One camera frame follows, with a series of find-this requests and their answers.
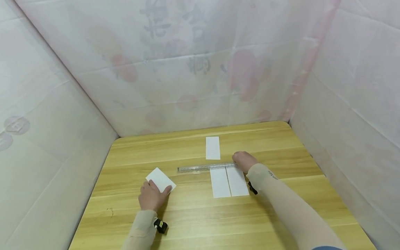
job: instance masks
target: transparent ruler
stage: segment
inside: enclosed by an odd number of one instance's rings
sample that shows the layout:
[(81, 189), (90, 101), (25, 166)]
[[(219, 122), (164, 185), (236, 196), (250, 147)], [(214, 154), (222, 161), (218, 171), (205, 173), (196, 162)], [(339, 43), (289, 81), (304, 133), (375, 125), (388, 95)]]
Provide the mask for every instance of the transparent ruler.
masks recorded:
[(191, 167), (179, 167), (178, 174), (199, 174), (204, 172), (209, 172), (210, 169), (215, 168), (225, 168), (225, 167), (234, 167), (235, 164), (233, 162), (228, 163), (217, 163), (217, 164), (208, 164), (208, 165), (198, 165)]

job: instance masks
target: wooden table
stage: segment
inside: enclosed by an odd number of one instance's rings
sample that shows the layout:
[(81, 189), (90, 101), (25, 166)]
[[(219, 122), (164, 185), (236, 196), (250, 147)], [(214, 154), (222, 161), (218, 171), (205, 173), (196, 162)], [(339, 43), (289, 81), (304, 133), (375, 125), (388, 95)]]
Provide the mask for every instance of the wooden table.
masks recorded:
[[(221, 160), (205, 159), (206, 136), (220, 137)], [(166, 235), (153, 249), (297, 249), (259, 196), (214, 199), (209, 173), (179, 166), (231, 162), (248, 151), (324, 218), (348, 249), (375, 249), (312, 157), (284, 122), (264, 122), (117, 139), (111, 146), (70, 250), (119, 250), (139, 210), (140, 187), (155, 167), (177, 185), (159, 217)]]

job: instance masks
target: arm sleeve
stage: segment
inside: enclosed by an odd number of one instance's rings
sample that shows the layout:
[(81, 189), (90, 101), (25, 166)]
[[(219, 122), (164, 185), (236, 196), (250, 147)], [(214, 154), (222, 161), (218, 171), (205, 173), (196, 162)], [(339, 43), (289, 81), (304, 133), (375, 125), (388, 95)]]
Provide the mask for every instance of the arm sleeve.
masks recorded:
[(345, 249), (328, 224), (300, 196), (280, 181), (264, 165), (255, 164), (247, 174), (252, 186), (267, 198), (300, 250), (319, 246)]
[(156, 236), (154, 221), (157, 213), (153, 210), (139, 211), (132, 228), (122, 245), (122, 250), (149, 250)]

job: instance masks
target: white fabric wall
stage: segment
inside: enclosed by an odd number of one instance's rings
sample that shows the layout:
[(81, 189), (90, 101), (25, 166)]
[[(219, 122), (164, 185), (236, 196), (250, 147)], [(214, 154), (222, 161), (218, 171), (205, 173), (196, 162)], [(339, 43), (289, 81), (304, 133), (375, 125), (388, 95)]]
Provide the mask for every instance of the white fabric wall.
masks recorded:
[(339, 3), (16, 2), (120, 136), (287, 121)]
[(400, 246), (400, 2), (343, 0), (291, 125), (379, 249)]
[(116, 133), (0, 0), (0, 249), (66, 249)]

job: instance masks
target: white paper card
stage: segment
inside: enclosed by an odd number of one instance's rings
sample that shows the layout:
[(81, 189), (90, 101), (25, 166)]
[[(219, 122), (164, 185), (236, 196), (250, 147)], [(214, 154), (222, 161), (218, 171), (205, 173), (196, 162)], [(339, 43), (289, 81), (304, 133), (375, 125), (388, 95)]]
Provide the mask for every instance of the white paper card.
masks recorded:
[(206, 137), (206, 160), (220, 160), (220, 137)]
[(171, 181), (168, 176), (166, 176), (159, 168), (154, 169), (147, 177), (147, 181), (153, 180), (154, 184), (157, 186), (160, 192), (163, 192), (169, 185), (172, 186), (172, 190), (176, 187), (176, 184)]
[(250, 195), (243, 172), (236, 167), (227, 167), (226, 174), (229, 180), (232, 196)]
[(210, 170), (212, 195), (214, 198), (230, 197), (228, 178), (225, 168)]

